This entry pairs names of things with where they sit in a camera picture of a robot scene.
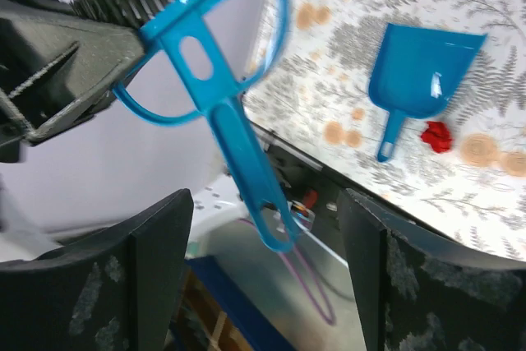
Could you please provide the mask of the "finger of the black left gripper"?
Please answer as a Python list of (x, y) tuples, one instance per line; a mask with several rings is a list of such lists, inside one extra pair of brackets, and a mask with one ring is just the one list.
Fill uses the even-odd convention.
[(60, 0), (1, 0), (1, 160), (91, 120), (145, 54), (136, 32)]

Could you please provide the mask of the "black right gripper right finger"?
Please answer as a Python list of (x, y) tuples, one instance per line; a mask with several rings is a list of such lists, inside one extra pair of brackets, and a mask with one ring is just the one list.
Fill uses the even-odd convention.
[(522, 261), (444, 238), (349, 189), (337, 206), (367, 349), (524, 349)]

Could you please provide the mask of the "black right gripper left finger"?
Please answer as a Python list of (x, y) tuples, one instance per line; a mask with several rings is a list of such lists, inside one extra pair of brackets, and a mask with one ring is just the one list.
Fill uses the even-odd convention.
[(178, 190), (65, 246), (1, 195), (4, 350), (161, 350), (178, 298), (194, 202)]

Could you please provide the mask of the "blue hand brush black bristles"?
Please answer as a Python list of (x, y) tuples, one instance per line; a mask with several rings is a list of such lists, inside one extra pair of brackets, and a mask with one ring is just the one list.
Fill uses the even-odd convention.
[(166, 117), (143, 107), (122, 82), (113, 93), (137, 117), (173, 127), (203, 117), (255, 223), (261, 241), (274, 252), (293, 247), (298, 227), (269, 160), (246, 117), (241, 95), (261, 80), (282, 53), (289, 28), (289, 0), (278, 0), (275, 30), (265, 59), (250, 76), (237, 78), (205, 15), (225, 0), (72, 0), (73, 11), (93, 21), (136, 31), (145, 57), (163, 52), (190, 95), (194, 110)]

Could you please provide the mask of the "blue plastic dustpan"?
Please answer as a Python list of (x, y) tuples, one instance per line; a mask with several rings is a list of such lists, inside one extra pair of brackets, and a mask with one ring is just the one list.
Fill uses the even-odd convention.
[(390, 160), (406, 118), (432, 118), (445, 109), (485, 40), (485, 35), (387, 25), (368, 85), (372, 103), (388, 113), (379, 162)]

